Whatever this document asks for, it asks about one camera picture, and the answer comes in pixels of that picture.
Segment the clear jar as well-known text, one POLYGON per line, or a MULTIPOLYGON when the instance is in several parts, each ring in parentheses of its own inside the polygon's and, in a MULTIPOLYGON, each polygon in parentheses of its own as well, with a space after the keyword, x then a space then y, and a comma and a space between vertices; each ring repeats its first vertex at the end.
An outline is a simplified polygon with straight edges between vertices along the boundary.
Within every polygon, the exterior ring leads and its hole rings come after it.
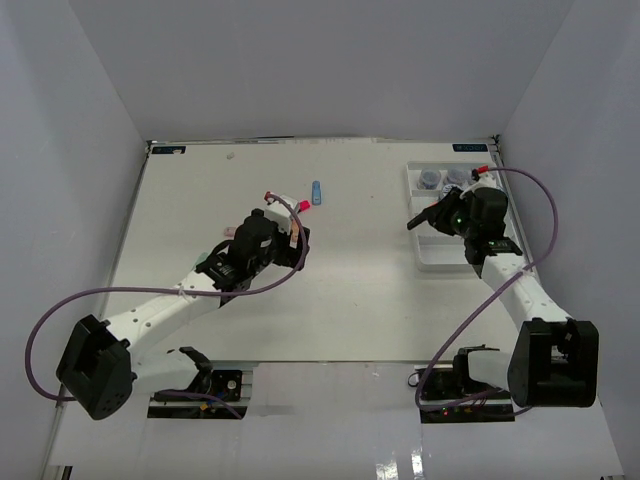
POLYGON ((468 181, 468 172, 461 169, 449 169, 446 174, 446 183, 458 186, 464 185, 468 181))

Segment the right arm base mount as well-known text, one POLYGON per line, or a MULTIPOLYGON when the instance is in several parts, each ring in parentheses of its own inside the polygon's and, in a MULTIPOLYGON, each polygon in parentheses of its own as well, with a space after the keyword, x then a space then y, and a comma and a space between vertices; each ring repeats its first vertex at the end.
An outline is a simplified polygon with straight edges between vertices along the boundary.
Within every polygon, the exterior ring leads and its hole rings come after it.
POLYGON ((489 389, 491 386, 474 380, 463 384, 452 364, 436 366, 420 392, 420 403, 438 405, 438 409, 420 410, 420 421, 423 425, 513 422, 515 410, 508 392, 469 399, 489 389))

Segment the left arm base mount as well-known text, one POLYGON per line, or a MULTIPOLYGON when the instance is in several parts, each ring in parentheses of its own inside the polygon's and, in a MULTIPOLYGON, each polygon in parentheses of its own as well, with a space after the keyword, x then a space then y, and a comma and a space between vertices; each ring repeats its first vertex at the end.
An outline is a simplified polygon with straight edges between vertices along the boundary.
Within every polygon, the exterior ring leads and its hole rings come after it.
POLYGON ((147 410, 150 419, 241 420, 245 417, 251 385, 244 384, 242 370, 212 370, 188 392, 196 395, 155 393, 147 410))

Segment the pink cap black highlighter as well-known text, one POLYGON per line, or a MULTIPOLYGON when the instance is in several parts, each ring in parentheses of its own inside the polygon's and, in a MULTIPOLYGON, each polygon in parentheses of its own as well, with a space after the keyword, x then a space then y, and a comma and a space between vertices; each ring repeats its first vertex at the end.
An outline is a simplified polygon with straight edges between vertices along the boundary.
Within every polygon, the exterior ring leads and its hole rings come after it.
POLYGON ((298 204, 298 212, 305 212, 311 208, 311 203, 307 200, 303 200, 298 204))

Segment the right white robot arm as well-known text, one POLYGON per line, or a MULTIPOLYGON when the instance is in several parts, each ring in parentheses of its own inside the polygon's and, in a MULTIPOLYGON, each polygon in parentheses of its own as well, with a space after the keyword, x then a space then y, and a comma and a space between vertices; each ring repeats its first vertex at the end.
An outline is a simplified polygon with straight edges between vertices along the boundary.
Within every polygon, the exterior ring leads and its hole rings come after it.
POLYGON ((459 349, 452 388, 472 399, 489 385, 508 392, 520 407, 590 407, 597 390, 598 330, 572 318, 531 274, 521 249, 505 234, 508 206, 507 195, 496 187, 454 187, 407 223, 410 230, 428 223, 460 237, 467 262, 519 330, 508 351, 485 345, 459 349))

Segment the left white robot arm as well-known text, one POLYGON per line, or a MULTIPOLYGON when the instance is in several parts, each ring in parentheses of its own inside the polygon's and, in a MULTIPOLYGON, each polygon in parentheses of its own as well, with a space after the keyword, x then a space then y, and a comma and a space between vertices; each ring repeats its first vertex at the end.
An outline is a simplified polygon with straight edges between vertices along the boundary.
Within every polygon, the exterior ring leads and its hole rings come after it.
POLYGON ((213 386, 214 365, 191 346, 152 359, 153 347, 181 327, 254 294, 253 280, 271 265, 291 274, 303 269, 311 231, 283 204, 255 209, 233 238, 213 250, 175 286, 120 314, 79 320, 56 376, 90 418, 103 420, 134 393, 228 404, 213 386))

